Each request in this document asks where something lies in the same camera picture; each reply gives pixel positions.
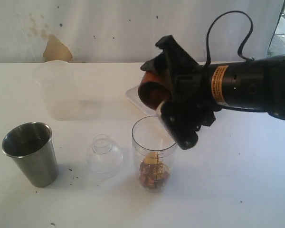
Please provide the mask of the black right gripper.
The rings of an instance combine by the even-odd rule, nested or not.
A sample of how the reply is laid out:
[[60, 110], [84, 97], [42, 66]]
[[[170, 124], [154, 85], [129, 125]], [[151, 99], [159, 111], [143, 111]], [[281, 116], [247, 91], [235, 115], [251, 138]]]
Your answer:
[[171, 99], [156, 108], [156, 116], [170, 137], [182, 150], [198, 142], [202, 126], [210, 127], [220, 108], [210, 94], [208, 78], [199, 65], [172, 35], [160, 38], [156, 47], [161, 53], [146, 61], [140, 69], [158, 76], [169, 76], [173, 85]]

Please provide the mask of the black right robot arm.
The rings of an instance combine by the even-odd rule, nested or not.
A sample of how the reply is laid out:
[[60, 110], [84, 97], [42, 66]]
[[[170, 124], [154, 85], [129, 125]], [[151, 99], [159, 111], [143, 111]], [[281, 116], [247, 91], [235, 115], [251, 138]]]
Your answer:
[[194, 147], [222, 109], [285, 120], [285, 56], [203, 67], [171, 35], [156, 46], [161, 53], [141, 66], [138, 97], [181, 149]]

